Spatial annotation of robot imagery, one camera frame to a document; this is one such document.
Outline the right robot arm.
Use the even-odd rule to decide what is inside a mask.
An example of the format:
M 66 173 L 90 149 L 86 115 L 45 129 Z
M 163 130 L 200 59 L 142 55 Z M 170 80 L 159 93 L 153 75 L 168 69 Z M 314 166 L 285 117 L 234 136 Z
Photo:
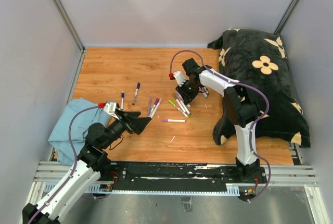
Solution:
M 183 64 L 185 73 L 170 72 L 169 78 L 177 82 L 176 90 L 185 104 L 193 101 L 199 90 L 209 87 L 223 96 L 224 114 L 234 125 L 237 138 L 236 177 L 248 182 L 255 176 L 260 183 L 269 183 L 271 169 L 265 171 L 260 166 L 261 157 L 255 147 L 255 127 L 260 116 L 259 97 L 263 97 L 269 108 L 267 97 L 258 89 L 216 72 L 210 66 L 199 66 L 194 59 Z

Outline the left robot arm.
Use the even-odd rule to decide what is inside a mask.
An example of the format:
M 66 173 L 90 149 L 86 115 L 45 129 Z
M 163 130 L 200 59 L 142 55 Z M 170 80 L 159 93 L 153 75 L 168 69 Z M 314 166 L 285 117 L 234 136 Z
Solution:
M 115 109 L 111 115 L 115 120 L 108 127 L 99 122 L 89 126 L 85 145 L 75 153 L 71 168 L 36 204 L 26 204 L 22 210 L 23 223 L 61 223 L 91 184 L 110 177 L 111 160 L 105 149 L 125 131 L 141 134 L 151 121 L 138 111 Z

